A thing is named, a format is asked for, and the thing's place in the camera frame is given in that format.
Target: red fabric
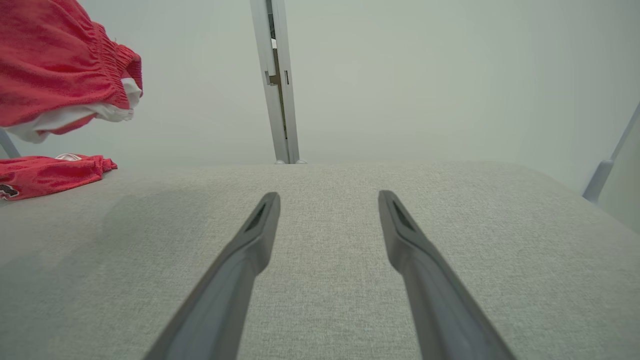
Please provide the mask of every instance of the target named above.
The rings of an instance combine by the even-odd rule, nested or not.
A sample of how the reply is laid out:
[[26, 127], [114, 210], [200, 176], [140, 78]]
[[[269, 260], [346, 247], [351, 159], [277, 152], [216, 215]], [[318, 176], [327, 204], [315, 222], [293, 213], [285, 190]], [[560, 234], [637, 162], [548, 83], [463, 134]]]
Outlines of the red fabric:
[[101, 155], [79, 155], [67, 161], [46, 156], [25, 156], [0, 160], [0, 198], [21, 200], [77, 188], [102, 179], [102, 174], [118, 168]]
[[122, 76], [142, 89], [140, 56], [112, 42], [76, 0], [1, 0], [0, 126], [64, 106], [129, 109]]
[[75, 130], [75, 129], [79, 129], [80, 127], [83, 127], [87, 124], [89, 124], [89, 121], [93, 120], [93, 118], [96, 116], [95, 113], [91, 114], [91, 115], [87, 115], [81, 119], [78, 119], [74, 122], [72, 122], [71, 124], [67, 124], [63, 127], [59, 127], [57, 129], [54, 130], [46, 130], [46, 131], [42, 131], [39, 130], [38, 133], [42, 134], [42, 133], [52, 133], [52, 134], [56, 134], [56, 135], [62, 135], [62, 134], [66, 134], [71, 130]]

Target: white metal frame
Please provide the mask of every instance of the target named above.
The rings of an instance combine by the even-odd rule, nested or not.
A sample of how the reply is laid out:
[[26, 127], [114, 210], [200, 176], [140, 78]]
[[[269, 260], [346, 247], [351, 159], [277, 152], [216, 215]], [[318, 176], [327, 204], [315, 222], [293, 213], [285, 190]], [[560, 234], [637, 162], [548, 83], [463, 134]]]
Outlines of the white metal frame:
[[613, 154], [611, 154], [611, 157], [608, 160], [603, 160], [600, 162], [600, 164], [598, 164], [598, 168], [596, 168], [596, 172], [593, 174], [593, 177], [591, 178], [589, 184], [587, 185], [587, 188], [584, 190], [584, 193], [582, 194], [583, 198], [587, 199], [588, 201], [591, 201], [593, 204], [596, 204], [596, 205], [598, 204], [598, 198], [600, 197], [600, 193], [604, 188], [604, 184], [607, 182], [607, 178], [609, 178], [611, 169], [613, 169], [613, 164], [616, 161], [616, 158], [618, 157], [620, 150], [622, 150], [622, 145], [625, 144], [625, 141], [627, 140], [627, 137], [631, 132], [631, 128], [634, 126], [634, 124], [636, 123], [639, 117], [640, 117], [640, 102], [638, 103], [638, 106], [636, 107], [634, 114], [631, 115], [631, 120], [629, 120], [629, 124], [627, 124], [625, 131], [622, 133], [622, 137], [620, 138], [620, 141], [618, 141], [618, 144], [615, 150], [613, 150]]
[[280, 84], [282, 87], [282, 102], [284, 105], [284, 119], [287, 124], [285, 135], [283, 114], [280, 107], [278, 86], [272, 84], [269, 76], [276, 75], [273, 46], [271, 44], [271, 30], [266, 0], [250, 0], [253, 15], [253, 29], [255, 41], [258, 45], [262, 84], [267, 100], [269, 123], [273, 148], [276, 153], [276, 163], [295, 164], [305, 163], [300, 160], [298, 152], [298, 132], [296, 129], [296, 112], [293, 103], [293, 81], [291, 74], [291, 60], [289, 59], [289, 37], [287, 36], [287, 17], [284, 0], [272, 0], [273, 21], [275, 23], [276, 43], [278, 47], [278, 65], [280, 67]]

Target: logo patch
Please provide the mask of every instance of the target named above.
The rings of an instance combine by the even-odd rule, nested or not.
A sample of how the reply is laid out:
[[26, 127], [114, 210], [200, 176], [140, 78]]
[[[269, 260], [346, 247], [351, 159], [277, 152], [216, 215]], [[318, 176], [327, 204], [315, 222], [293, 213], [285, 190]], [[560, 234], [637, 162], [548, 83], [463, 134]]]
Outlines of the logo patch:
[[8, 197], [15, 197], [20, 195], [20, 192], [11, 187], [11, 185], [0, 184], [0, 197], [6, 200]]

